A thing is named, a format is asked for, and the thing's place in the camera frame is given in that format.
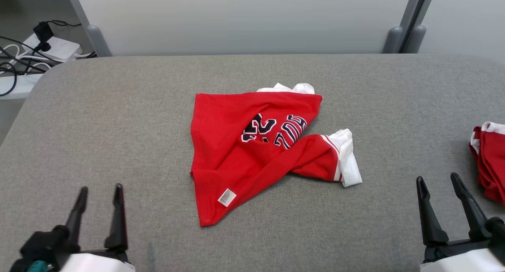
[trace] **power strip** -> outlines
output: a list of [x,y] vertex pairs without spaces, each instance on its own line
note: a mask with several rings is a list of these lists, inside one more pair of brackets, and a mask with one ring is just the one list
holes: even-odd
[[[33,33],[27,40],[25,40],[23,43],[26,45],[35,48],[38,46],[40,41],[37,38],[37,35]],[[47,41],[49,45],[51,46],[51,49],[48,51],[40,51],[42,54],[48,56],[49,58],[55,59],[55,60],[62,60],[65,62],[68,62],[69,60],[75,60],[77,58],[77,55],[82,54],[82,48],[81,45],[70,42],[61,38],[56,38],[52,37],[49,38]],[[26,46],[23,46],[25,51],[31,52],[32,50]]]
[[[40,79],[42,74],[33,74],[33,75],[26,75],[26,76],[20,76],[18,75],[17,78],[17,83],[16,87],[12,90],[10,94],[7,94],[6,96],[0,96],[0,100],[4,99],[25,99],[28,97],[30,94],[33,86],[35,85],[35,81]],[[12,83],[14,81],[13,76],[8,76],[8,77],[0,77],[0,94],[3,94],[4,92],[7,92],[7,90],[10,90],[12,87]]]

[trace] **white cable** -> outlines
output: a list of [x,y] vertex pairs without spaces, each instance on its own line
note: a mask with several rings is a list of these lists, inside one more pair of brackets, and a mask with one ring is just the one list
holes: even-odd
[[[21,58],[34,58],[34,59],[37,59],[37,60],[49,60],[48,58],[37,57],[37,56],[22,56]],[[56,62],[60,62],[60,63],[67,63],[64,60],[57,60],[57,59],[53,59],[53,60],[55,60]]]
[[[16,57],[16,59],[18,59],[18,60],[19,60],[20,58],[23,58],[23,56],[24,56],[24,55],[26,55],[27,53],[29,53],[29,52],[28,52],[28,51],[26,51],[26,52],[24,52],[24,53],[22,53],[22,54],[18,54],[18,56]],[[16,61],[16,60],[10,60],[10,61],[9,61],[9,63],[11,63],[12,65],[15,65],[16,63],[18,63],[18,61]]]
[[87,57],[89,55],[93,54],[93,52],[89,53],[89,54],[84,54],[84,55],[75,55],[76,58],[84,58],[84,57]]
[[[46,66],[46,67],[47,67],[47,70],[49,70],[49,69],[51,68],[51,67],[50,67],[50,65],[48,65],[48,64],[46,64],[46,63],[36,63],[35,65],[33,65],[33,67],[37,67],[37,66],[39,66],[39,65],[44,65],[44,66]],[[25,73],[25,78],[26,78],[27,80],[29,80],[29,81],[34,82],[34,83],[36,83],[36,82],[38,81],[38,79],[36,79],[36,80],[31,79],[31,78],[28,76],[28,74],[27,74],[27,73]]]
[[16,44],[7,45],[6,47],[4,47],[4,50],[7,50],[7,48],[9,48],[9,47],[16,47],[16,49],[18,49],[18,51],[16,52],[16,56],[14,56],[14,57],[19,56],[19,52],[21,51],[21,49],[19,48],[19,46],[18,46],[18,45],[16,45]]

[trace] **white label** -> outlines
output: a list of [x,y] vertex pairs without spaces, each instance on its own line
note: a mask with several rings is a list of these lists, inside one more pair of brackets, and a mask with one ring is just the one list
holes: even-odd
[[231,201],[233,201],[233,199],[235,199],[235,197],[237,197],[237,195],[235,193],[233,193],[229,189],[226,189],[226,191],[224,191],[224,193],[221,195],[221,197],[219,197],[218,201],[221,204],[228,207],[230,205]]

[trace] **gray fabric surface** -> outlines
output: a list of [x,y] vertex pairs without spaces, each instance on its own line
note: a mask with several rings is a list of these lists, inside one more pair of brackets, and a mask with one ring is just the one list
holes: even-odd
[[[311,83],[323,95],[307,133],[350,128],[363,184],[288,175],[216,226],[198,226],[189,168],[197,92],[253,92]],[[64,223],[81,186],[90,197],[83,249],[108,234],[114,184],[125,187],[138,271],[417,271],[415,178],[440,224],[466,238],[449,174],[487,216],[468,148],[474,126],[505,123],[505,66],[417,54],[180,56],[80,60],[36,84],[0,148],[0,264],[36,230]]]

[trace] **power adapter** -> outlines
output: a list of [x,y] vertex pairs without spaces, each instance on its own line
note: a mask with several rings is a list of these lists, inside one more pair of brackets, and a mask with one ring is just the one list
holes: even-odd
[[38,40],[44,43],[54,36],[47,22],[39,22],[38,25],[33,28],[33,32],[37,35]]
[[[23,43],[32,48],[36,48],[38,44],[40,44],[40,40],[37,38],[37,35],[33,33]],[[82,54],[81,45],[74,42],[70,42],[53,36],[47,40],[47,43],[49,43],[51,48],[47,51],[39,51],[39,52],[55,60],[62,60],[64,62],[68,62],[70,60],[75,60],[77,58],[77,55]],[[25,49],[25,51],[28,52],[32,51],[32,49],[26,46],[23,46],[23,48]]]

